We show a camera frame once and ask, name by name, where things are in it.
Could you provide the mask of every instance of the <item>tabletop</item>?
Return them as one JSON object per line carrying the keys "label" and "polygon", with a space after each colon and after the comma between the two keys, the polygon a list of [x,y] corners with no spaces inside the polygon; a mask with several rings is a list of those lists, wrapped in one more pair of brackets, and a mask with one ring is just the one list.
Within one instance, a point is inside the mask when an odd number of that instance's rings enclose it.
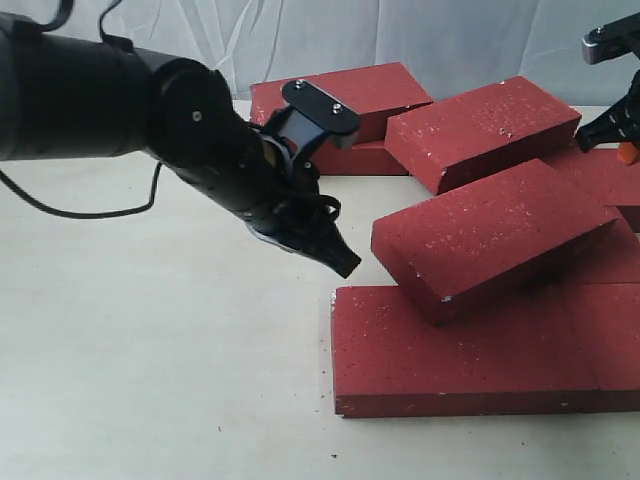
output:
{"label": "tabletop", "polygon": [[[46,203],[97,211],[144,203],[154,162],[2,167]],[[393,284],[372,222],[429,194],[411,177],[321,189],[363,257],[348,280],[257,241],[169,171],[152,211],[114,220],[50,217],[0,188],[0,478],[638,478],[640,414],[334,415],[331,293]]]}

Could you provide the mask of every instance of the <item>orange object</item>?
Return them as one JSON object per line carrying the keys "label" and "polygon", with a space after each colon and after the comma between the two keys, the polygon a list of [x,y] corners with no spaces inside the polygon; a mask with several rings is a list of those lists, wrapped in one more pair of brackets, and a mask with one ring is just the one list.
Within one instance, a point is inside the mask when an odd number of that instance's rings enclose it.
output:
{"label": "orange object", "polygon": [[621,143],[618,146],[618,159],[626,165],[633,165],[640,160],[640,150],[631,142]]}

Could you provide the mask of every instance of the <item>white backdrop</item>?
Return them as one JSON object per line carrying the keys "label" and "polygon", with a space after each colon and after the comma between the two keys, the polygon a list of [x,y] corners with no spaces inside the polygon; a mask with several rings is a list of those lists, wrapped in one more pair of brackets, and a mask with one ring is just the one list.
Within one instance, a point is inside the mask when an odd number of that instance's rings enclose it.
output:
{"label": "white backdrop", "polygon": [[[108,0],[77,0],[62,32],[97,39]],[[46,20],[57,0],[0,0]],[[640,11],[634,0],[125,0],[112,33],[218,67],[237,98],[252,83],[402,61],[435,97],[523,74],[573,105],[608,105],[640,67],[582,60],[584,34]]]}

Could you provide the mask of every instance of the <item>black robotic arm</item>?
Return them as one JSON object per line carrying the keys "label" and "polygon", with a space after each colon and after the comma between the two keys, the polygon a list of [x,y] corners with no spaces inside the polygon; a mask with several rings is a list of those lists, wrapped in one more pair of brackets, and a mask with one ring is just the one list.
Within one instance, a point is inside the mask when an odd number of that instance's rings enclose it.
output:
{"label": "black robotic arm", "polygon": [[99,43],[50,34],[73,0],[61,0],[47,25],[0,13],[0,161],[144,151],[259,239],[348,277],[360,258],[335,225],[340,203],[320,194],[311,155],[325,141],[348,147],[358,116],[300,79],[283,87],[285,108],[253,125],[234,110],[220,72],[105,33],[102,21],[120,2],[100,17]]}

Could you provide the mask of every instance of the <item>red brick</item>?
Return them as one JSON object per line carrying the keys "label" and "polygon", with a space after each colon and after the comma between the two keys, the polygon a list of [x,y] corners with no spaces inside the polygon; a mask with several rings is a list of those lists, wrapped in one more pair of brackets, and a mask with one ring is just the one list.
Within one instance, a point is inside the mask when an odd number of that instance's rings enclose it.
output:
{"label": "red brick", "polygon": [[617,209],[610,209],[618,220],[604,241],[582,261],[572,265],[561,279],[565,284],[640,284],[640,242],[621,218]]}
{"label": "red brick", "polygon": [[580,118],[514,77],[390,119],[385,146],[440,194],[568,145]]}
{"label": "red brick", "polygon": [[582,411],[596,389],[554,289],[436,328],[395,286],[344,287],[332,308],[345,417]]}
{"label": "red brick", "polygon": [[564,298],[598,383],[587,410],[640,410],[640,285],[576,286]]}
{"label": "red brick", "polygon": [[617,207],[634,232],[640,232],[640,163],[625,165],[610,148],[582,153],[571,146],[543,160],[604,205]]}
{"label": "red brick", "polygon": [[[390,116],[433,102],[398,62],[296,78],[305,78],[360,115],[361,125],[355,143],[384,140]],[[252,122],[264,125],[274,110],[284,107],[280,89],[290,80],[294,79],[251,86]]]}
{"label": "red brick", "polygon": [[436,324],[582,258],[615,215],[539,160],[373,224],[371,250]]}
{"label": "red brick", "polygon": [[321,175],[407,175],[382,141],[360,143],[345,150],[324,143],[312,160]]}

